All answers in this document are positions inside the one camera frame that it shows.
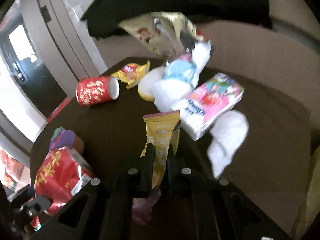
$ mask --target black cloth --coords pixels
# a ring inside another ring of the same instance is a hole
[[[269,0],[95,0],[84,13],[89,34],[119,34],[118,24],[149,12],[181,12],[193,23],[215,18],[259,24],[269,16]]]
[[[127,63],[145,64],[147,58],[127,58],[104,75]],[[150,67],[162,64],[149,59]],[[208,63],[199,84],[213,77],[217,70]],[[306,198],[310,161],[309,114],[297,101],[272,88],[247,78],[229,74],[245,87],[244,96],[234,107],[249,122],[246,140],[222,174],[240,188],[256,205],[287,233]],[[54,130],[60,126],[74,131],[85,144],[84,158],[99,178],[124,171],[128,156],[139,156],[147,140],[143,115],[158,113],[153,102],[140,98],[137,87],[120,84],[117,100],[95,106],[81,106],[72,101],[44,128],[30,155],[30,173],[36,173],[49,150]],[[206,133],[193,141],[181,130],[177,156],[187,166],[212,179],[207,149],[212,141]],[[160,198],[147,226],[133,223],[132,239],[193,239],[191,205],[188,199]]]

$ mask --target door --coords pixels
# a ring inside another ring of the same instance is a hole
[[[67,95],[41,60],[19,11],[0,31],[0,48],[12,77],[48,118]]]

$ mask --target brown table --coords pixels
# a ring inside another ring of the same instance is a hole
[[[149,59],[151,68],[162,60]],[[127,58],[104,75],[127,63],[146,63],[146,58]],[[217,70],[205,68],[199,84]],[[310,135],[308,112],[295,100],[244,77],[230,74],[245,87],[243,99],[234,109],[244,113],[250,129],[246,141],[234,156],[223,177],[235,183],[286,232],[291,230],[305,198],[309,165]],[[73,100],[45,127],[31,153],[31,179],[48,153],[50,138],[62,126],[74,131],[85,143],[84,157],[97,177],[123,169],[129,155],[139,156],[146,143],[143,115],[157,113],[152,102],[141,99],[137,87],[127,90],[120,82],[120,95],[91,107]],[[212,178],[206,155],[209,133],[194,142],[181,132],[177,155],[188,166]],[[188,201],[160,198],[147,226],[133,225],[133,239],[188,239],[191,211]]]

